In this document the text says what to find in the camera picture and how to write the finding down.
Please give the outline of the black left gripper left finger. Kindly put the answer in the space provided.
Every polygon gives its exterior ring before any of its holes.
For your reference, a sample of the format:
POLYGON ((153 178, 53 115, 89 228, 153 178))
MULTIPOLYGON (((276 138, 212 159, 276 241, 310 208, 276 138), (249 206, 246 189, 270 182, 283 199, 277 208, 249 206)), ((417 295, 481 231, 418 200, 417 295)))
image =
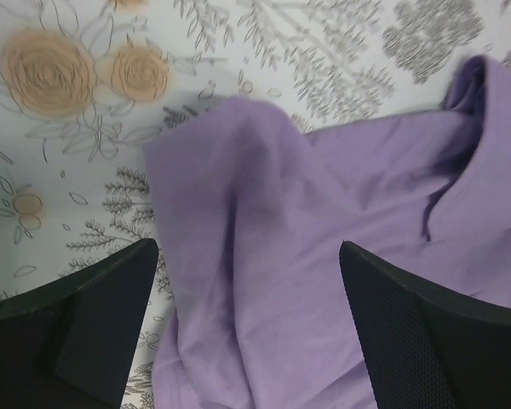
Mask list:
POLYGON ((0 301, 0 408, 119 408, 157 262, 141 239, 0 301))

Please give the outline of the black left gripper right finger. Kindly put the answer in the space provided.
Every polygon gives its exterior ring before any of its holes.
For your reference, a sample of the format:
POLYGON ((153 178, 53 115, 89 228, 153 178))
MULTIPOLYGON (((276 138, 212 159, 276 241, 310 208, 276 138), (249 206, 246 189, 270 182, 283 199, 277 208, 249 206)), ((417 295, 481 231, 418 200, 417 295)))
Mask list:
POLYGON ((511 308, 464 296, 362 247, 342 280, 380 408, 511 408, 511 308))

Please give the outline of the lilac purple t shirt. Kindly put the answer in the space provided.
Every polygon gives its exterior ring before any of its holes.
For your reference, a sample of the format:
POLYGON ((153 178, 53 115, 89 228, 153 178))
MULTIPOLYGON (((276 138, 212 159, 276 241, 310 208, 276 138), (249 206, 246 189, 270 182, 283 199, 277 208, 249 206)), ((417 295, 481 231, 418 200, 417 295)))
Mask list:
POLYGON ((511 308, 511 70, 487 57, 441 111, 302 135, 234 97, 143 153, 175 299, 158 408, 374 407, 344 241, 511 308))

